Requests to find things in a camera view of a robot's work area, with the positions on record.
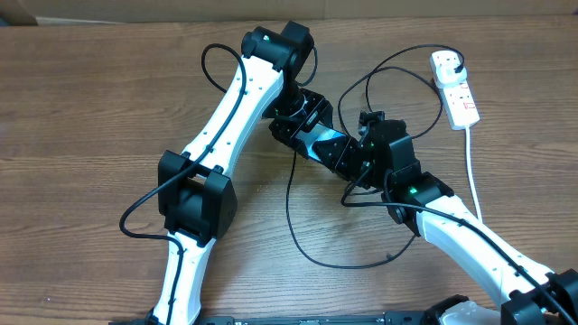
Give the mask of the blue Galaxy smartphone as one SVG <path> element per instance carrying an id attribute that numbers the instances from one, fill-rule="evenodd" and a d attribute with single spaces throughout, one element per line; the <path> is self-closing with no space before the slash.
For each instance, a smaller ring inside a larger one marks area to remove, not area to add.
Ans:
<path id="1" fill-rule="evenodd" d="M 314 146 L 317 144 L 327 144 L 329 141 L 344 140 L 347 136 L 329 128 L 326 125 L 317 124 L 310 132 L 299 131 L 296 140 L 299 146 L 296 151 L 305 159 L 313 160 L 319 163 L 321 160 L 319 155 L 314 151 Z"/>

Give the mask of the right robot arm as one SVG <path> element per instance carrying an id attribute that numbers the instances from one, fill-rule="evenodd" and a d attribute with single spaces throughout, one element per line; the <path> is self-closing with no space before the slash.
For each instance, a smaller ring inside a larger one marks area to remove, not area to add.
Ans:
<path id="1" fill-rule="evenodd" d="M 459 265 L 495 303 L 500 323 L 577 322 L 574 269 L 557 274 L 484 225 L 448 185 L 422 171 L 404 121 L 364 121 L 360 133 L 356 139 L 318 124 L 308 150 L 351 187 L 381 190 L 377 205 Z"/>

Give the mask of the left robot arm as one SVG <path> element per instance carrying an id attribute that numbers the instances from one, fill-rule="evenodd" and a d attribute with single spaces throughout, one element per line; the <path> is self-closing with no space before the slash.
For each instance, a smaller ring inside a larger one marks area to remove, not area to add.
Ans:
<path id="1" fill-rule="evenodd" d="M 158 206 L 169 254 L 161 297 L 149 324 L 192 324 L 200 315 L 200 288 L 216 241 L 238 206 L 232 176 L 243 147 L 261 118 L 274 135 L 294 144 L 301 128 L 329 117 L 322 97 L 296 81 L 314 40 L 307 27 L 289 22 L 280 33 L 257 27 L 241 43 L 240 62 L 209 122 L 181 153 L 158 163 Z"/>

